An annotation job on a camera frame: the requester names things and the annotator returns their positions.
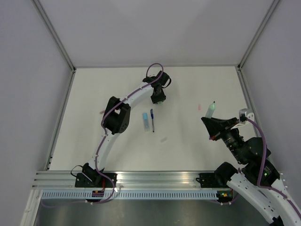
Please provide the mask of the blue ballpoint pen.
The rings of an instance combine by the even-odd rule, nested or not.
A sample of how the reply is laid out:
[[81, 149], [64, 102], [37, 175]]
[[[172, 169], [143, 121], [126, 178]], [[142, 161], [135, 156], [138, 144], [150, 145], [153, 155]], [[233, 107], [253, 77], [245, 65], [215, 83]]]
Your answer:
[[152, 132], [155, 132], [155, 127], [154, 127], [154, 112], [153, 109], [150, 110], [150, 115], [151, 115], [151, 122], [152, 122]]

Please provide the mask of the green highlighter marker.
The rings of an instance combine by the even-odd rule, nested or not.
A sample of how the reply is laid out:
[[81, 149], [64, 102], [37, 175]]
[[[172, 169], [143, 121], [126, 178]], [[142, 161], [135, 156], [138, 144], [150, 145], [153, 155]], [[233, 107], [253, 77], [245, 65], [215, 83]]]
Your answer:
[[206, 112], [206, 114], [205, 114], [205, 117], [206, 117], [206, 118], [212, 118], [214, 111], [215, 111], [215, 101], [213, 101], [213, 102], [209, 105], [209, 107], [208, 107], [208, 109], [207, 109], [207, 112]]

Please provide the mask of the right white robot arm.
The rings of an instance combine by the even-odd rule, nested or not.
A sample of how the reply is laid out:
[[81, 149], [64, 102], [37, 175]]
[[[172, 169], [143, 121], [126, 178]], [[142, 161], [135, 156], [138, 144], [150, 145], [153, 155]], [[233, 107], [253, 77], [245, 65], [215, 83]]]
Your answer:
[[228, 162], [214, 171], [215, 183], [229, 187], [248, 201], [271, 226], [299, 226], [301, 210], [289, 195], [280, 173], [268, 160], [271, 152], [254, 113], [240, 113], [239, 118], [222, 120], [202, 117], [212, 141], [221, 139], [238, 164]]

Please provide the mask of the blue highlighter marker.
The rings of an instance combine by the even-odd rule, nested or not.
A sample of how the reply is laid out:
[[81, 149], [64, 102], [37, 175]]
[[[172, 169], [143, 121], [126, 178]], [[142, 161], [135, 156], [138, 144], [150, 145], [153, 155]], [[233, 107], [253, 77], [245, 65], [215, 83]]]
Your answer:
[[143, 113], [143, 123], [145, 131], [150, 131], [149, 118], [147, 113]]

